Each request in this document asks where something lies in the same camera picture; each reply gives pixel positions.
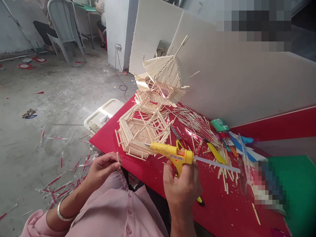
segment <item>bangle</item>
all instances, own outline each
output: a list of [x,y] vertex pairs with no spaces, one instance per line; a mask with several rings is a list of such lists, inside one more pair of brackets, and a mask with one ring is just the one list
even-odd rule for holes
[[74,217],[71,217],[71,218],[65,218],[65,217],[63,217],[63,216],[60,214],[60,204],[61,204],[61,202],[62,202],[67,196],[68,196],[68,195],[64,196],[64,197],[60,200],[60,202],[59,202],[59,204],[58,204],[58,208],[57,208],[57,215],[58,215],[59,219],[61,219],[62,221],[72,221],[72,220],[75,219],[75,217],[76,217],[76,216],[74,216]]

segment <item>concrete floor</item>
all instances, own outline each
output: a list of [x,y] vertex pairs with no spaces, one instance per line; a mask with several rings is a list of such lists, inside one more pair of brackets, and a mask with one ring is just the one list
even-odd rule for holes
[[[0,236],[19,236],[28,217],[36,210],[46,210],[48,196],[35,191],[56,178],[61,172],[60,157],[64,151],[64,171],[73,169],[80,156],[86,157],[89,147],[83,140],[88,134],[84,126],[53,124],[83,124],[83,121],[111,98],[126,102],[122,84],[110,67],[107,53],[96,43],[85,42],[87,63],[82,61],[78,49],[71,61],[73,68],[58,61],[52,54],[41,54],[47,61],[32,62],[32,70],[17,68],[22,59],[2,62],[0,71],[0,215],[15,203],[18,206],[0,220]],[[135,94],[137,86],[132,77],[119,75],[128,86],[126,98]],[[37,117],[23,119],[29,109],[37,111]],[[47,125],[43,143],[41,128]],[[66,141],[48,140],[45,137],[64,137]],[[78,172],[69,172],[56,185],[70,181]]]

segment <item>wall socket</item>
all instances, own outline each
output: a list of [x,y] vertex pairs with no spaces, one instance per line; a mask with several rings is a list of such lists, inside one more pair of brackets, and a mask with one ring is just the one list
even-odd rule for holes
[[119,44],[116,44],[116,45],[115,45],[115,48],[116,48],[117,50],[121,51],[121,46],[120,46]]

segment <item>stick house model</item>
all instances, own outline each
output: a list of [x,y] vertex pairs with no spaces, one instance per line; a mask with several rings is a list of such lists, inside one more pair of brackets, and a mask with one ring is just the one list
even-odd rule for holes
[[174,55],[156,57],[145,61],[146,73],[136,75],[138,90],[136,104],[119,119],[119,130],[115,130],[118,145],[126,154],[146,160],[156,155],[144,143],[165,143],[170,126],[162,116],[164,106],[177,107],[180,98],[187,92],[190,76],[183,68],[177,53],[187,41],[186,36]]

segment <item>pink sleeve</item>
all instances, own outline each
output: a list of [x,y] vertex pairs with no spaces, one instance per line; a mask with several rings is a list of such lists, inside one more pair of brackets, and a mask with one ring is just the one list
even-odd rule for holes
[[64,237],[68,231],[53,231],[48,227],[43,210],[34,212],[26,221],[20,237]]

